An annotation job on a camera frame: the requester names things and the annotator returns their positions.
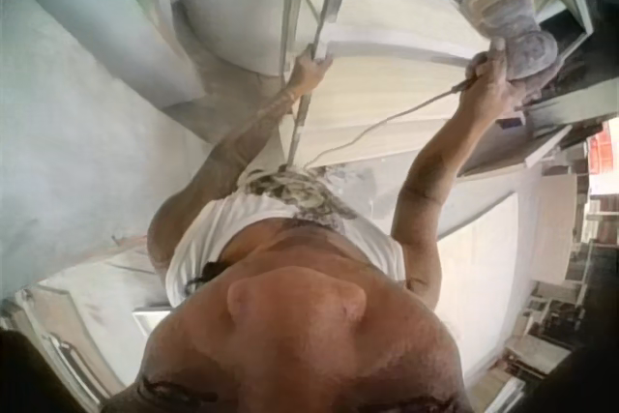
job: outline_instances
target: hand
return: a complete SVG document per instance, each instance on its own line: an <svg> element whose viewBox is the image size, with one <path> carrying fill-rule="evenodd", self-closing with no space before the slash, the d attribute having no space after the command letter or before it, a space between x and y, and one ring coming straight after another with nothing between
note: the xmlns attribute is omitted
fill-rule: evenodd
<svg viewBox="0 0 619 413"><path fill-rule="evenodd" d="M292 91L296 97L309 94L320 84L332 63L332 57L327 57L324 60L312 60L311 46L308 45L304 52L297 57L286 88Z"/></svg>
<svg viewBox="0 0 619 413"><path fill-rule="evenodd" d="M460 96L460 107L473 111L477 117L490 123L503 112L540 96L540 91L559 72L563 60L557 58L545 70L523 79L507 81L505 41L492 41L490 51L477 54L466 69L466 78L476 78L474 84Z"/></svg>
<svg viewBox="0 0 619 413"><path fill-rule="evenodd" d="M521 82L509 82L506 74L505 40L498 38L492 40L487 54L476 55L467 67L466 78L475 81L460 95L458 110L489 125L503 112L520 105L526 97L526 87Z"/></svg>

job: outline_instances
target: white tank top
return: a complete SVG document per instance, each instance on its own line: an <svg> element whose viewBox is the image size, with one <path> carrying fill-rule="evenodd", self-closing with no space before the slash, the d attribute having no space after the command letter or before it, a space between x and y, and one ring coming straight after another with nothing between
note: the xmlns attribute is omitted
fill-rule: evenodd
<svg viewBox="0 0 619 413"><path fill-rule="evenodd" d="M334 196L320 181L298 170L251 176L238 191L207 203L179 242L165 276L172 307L187 297L190 280L220 259L245 227L269 218L313 221L346 237L368 261L393 280L404 281L401 245Z"/></svg>

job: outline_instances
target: orbital sander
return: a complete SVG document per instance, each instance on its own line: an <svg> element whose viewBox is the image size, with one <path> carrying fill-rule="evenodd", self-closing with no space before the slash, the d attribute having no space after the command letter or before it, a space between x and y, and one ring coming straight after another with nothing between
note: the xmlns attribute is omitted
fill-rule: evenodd
<svg viewBox="0 0 619 413"><path fill-rule="evenodd" d="M505 39L508 80L537 74L555 63L557 42L537 23L533 0L455 1L482 36Z"/></svg>

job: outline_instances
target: man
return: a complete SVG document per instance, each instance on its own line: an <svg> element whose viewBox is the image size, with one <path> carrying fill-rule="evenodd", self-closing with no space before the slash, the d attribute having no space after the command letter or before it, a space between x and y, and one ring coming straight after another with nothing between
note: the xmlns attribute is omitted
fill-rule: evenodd
<svg viewBox="0 0 619 413"><path fill-rule="evenodd" d="M301 55L287 86L155 215L148 248L175 310L103 411L470 411L456 345L433 313L441 207L495 119L558 69L510 83L504 48L493 42L469 67L477 79L413 163L391 237L300 171L237 188L330 66Z"/></svg>

